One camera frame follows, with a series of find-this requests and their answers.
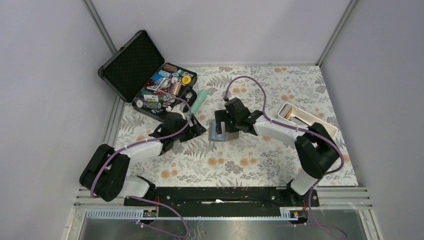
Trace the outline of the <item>taupe leather card holder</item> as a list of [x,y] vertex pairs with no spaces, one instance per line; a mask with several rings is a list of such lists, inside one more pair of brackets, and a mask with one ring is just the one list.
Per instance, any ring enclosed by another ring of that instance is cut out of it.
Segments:
[[224,132],[225,126],[222,123],[222,133],[218,133],[216,130],[216,121],[212,121],[209,124],[208,140],[210,142],[229,142],[234,141],[240,137],[239,132]]

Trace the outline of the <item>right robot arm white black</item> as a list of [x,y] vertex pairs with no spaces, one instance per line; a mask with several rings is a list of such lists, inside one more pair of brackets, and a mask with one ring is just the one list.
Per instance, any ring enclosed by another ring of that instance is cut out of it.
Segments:
[[307,199],[307,192],[329,173],[343,154],[325,127],[315,122],[311,126],[285,123],[260,110],[250,111],[239,98],[227,99],[224,109],[216,110],[215,133],[247,133],[269,137],[296,149],[302,170],[289,183],[287,201],[293,206]]

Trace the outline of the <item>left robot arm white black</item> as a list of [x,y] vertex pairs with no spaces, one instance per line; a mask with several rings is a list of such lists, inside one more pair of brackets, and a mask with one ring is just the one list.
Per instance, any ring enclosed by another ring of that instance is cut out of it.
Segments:
[[194,115],[170,112],[149,136],[141,141],[118,150],[108,144],[101,144],[79,177],[79,183],[90,191],[92,198],[106,202],[118,196],[135,196],[144,206],[152,204],[155,192],[146,179],[129,176],[129,166],[159,157],[170,151],[174,143],[181,143],[201,136],[206,132]]

